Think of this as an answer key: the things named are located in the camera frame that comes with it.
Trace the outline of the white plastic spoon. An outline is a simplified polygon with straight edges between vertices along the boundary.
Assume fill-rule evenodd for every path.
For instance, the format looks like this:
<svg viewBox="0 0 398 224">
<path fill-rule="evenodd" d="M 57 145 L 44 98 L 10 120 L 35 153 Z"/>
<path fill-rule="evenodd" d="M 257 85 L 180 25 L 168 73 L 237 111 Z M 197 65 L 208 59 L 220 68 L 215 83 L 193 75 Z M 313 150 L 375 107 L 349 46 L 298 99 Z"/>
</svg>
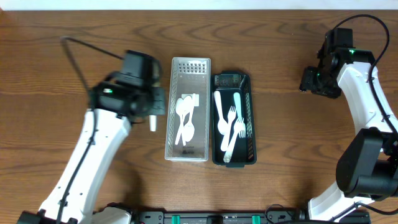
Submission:
<svg viewBox="0 0 398 224">
<path fill-rule="evenodd" d="M 220 134 L 225 135 L 228 124 L 223 117 L 221 94 L 218 90 L 216 90 L 216 91 L 214 91 L 213 96 L 214 96 L 214 100 L 216 103 L 216 109 L 217 109 L 218 116 L 219 116 L 219 121 L 217 124 L 218 131 L 220 132 Z"/>
<path fill-rule="evenodd" d="M 190 112 L 192 97 L 191 97 L 191 96 L 186 96 L 183 100 L 185 101 L 186 115 L 187 115 L 187 114 Z M 183 131 L 182 131 L 182 135 L 184 135 L 184 122 L 183 122 Z"/>
<path fill-rule="evenodd" d="M 157 116 L 156 115 L 149 116 L 149 124 L 150 124 L 150 131 L 156 132 L 156 129 L 157 129 Z"/>
</svg>

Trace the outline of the white plastic spoon crossing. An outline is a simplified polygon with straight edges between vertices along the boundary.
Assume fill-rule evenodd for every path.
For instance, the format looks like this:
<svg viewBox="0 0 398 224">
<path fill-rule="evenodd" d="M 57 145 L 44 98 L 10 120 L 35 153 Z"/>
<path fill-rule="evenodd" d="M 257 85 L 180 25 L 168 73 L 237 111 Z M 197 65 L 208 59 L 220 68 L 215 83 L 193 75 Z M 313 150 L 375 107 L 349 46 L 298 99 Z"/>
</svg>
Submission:
<svg viewBox="0 0 398 224">
<path fill-rule="evenodd" d="M 183 145 L 185 146 L 186 142 L 183 138 L 182 131 L 183 131 L 183 122 L 185 121 L 185 115 L 186 115 L 186 106 L 185 106 L 185 101 L 182 98 L 179 98 L 177 100 L 175 110 L 180 118 L 180 125 L 178 127 L 175 145 L 177 145 L 179 143 L 179 140 L 181 139 Z"/>
</svg>

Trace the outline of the white plastic spoon bowl down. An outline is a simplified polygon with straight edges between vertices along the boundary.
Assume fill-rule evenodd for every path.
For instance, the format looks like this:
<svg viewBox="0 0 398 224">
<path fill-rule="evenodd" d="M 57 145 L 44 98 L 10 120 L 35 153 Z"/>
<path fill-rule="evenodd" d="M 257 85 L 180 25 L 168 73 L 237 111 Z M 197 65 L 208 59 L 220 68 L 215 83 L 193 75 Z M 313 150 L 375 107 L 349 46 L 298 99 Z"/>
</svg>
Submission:
<svg viewBox="0 0 398 224">
<path fill-rule="evenodd" d="M 195 127 L 193 125 L 192 122 L 192 118 L 193 118 L 193 111 L 195 108 L 195 102 L 196 102 L 196 94 L 193 93 L 192 94 L 192 102 L 191 102 L 191 108 L 190 108 L 190 114 L 189 114 L 189 120 L 188 123 L 184 126 L 184 137 L 183 139 L 185 140 L 185 142 L 189 142 L 192 140 L 193 135 L 195 133 Z"/>
</svg>

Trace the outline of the dark green perforated plastic basket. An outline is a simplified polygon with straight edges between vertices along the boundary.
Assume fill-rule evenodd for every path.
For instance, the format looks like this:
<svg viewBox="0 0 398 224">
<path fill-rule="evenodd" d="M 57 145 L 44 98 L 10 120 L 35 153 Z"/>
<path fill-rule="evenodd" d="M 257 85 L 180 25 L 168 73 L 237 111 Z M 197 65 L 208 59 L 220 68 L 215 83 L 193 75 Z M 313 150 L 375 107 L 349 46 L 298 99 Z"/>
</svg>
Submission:
<svg viewBox="0 0 398 224">
<path fill-rule="evenodd" d="M 223 71 L 211 78 L 213 162 L 244 167 L 256 163 L 251 80 L 240 71 Z"/>
</svg>

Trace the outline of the white plastic fork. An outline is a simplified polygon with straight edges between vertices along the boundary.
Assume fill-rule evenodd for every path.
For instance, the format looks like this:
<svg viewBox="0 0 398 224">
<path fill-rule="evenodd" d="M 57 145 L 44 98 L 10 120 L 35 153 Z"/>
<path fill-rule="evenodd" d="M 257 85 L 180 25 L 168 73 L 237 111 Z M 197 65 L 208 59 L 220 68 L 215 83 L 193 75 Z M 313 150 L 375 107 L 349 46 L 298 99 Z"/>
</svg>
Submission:
<svg viewBox="0 0 398 224">
<path fill-rule="evenodd" d="M 234 151 L 234 147 L 236 144 L 236 140 L 238 137 L 238 134 L 241 133 L 242 131 L 244 131 L 245 129 L 245 125 L 244 125 L 244 118 L 238 118 L 236 120 L 236 122 L 234 123 L 234 127 L 233 127 L 233 136 L 228 144 L 228 148 L 226 150 L 226 153 L 224 155 L 223 161 L 225 163 L 229 163 L 232 155 L 233 155 L 233 151 Z"/>
<path fill-rule="evenodd" d="M 221 142 L 221 147 L 220 149 L 222 151 L 226 151 L 227 147 L 228 147 L 228 143 L 229 143 L 229 136 L 230 136 L 230 132 L 231 132 L 231 125 L 233 123 L 233 121 L 236 118 L 236 108 L 234 106 L 231 106 L 229 111 L 228 111 L 228 123 L 227 123 L 227 128 L 223 137 L 223 140 Z"/>
</svg>

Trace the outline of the pale blue plastic fork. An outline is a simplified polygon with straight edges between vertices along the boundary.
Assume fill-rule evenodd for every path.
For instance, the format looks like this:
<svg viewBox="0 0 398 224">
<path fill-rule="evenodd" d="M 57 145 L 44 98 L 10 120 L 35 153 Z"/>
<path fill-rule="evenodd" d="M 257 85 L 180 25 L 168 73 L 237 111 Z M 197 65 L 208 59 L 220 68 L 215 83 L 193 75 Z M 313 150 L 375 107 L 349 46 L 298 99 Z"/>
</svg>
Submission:
<svg viewBox="0 0 398 224">
<path fill-rule="evenodd" d="M 242 122 L 244 122 L 240 93 L 239 92 L 235 92 L 233 94 L 233 99 L 234 99 L 234 104 L 236 106 L 237 116 Z M 245 123 L 243 123 L 243 130 L 239 132 L 239 137 L 241 137 L 241 138 L 245 138 L 246 137 L 246 125 L 245 125 Z"/>
</svg>

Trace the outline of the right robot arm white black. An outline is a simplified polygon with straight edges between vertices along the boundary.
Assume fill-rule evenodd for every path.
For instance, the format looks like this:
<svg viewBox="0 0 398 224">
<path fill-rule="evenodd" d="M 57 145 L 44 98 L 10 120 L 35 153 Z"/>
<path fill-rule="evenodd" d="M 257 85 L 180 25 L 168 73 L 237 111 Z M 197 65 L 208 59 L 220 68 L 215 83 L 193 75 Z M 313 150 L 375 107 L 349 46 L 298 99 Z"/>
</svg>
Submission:
<svg viewBox="0 0 398 224">
<path fill-rule="evenodd" d="M 397 118 L 373 53 L 354 48 L 351 29 L 329 30 L 317 57 L 318 66 L 304 70 L 299 89 L 333 99 L 344 95 L 355 137 L 336 165 L 335 182 L 309 200 L 307 217 L 338 222 L 359 206 L 397 196 Z"/>
</svg>

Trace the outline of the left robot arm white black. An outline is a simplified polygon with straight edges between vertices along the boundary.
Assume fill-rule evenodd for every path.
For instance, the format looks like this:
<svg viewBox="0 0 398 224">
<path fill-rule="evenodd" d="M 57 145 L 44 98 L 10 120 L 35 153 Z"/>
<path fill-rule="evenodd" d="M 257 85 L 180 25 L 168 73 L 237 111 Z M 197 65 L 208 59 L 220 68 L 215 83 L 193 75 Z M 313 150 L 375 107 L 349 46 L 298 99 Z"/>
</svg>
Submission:
<svg viewBox="0 0 398 224">
<path fill-rule="evenodd" d="M 122 69 L 92 89 L 92 102 L 72 156 L 56 187 L 36 213 L 24 211 L 18 223 L 137 223 L 132 210 L 111 204 L 95 212 L 109 166 L 138 117 L 149 117 L 150 130 L 165 113 L 162 73 L 154 57 L 126 51 Z"/>
</svg>

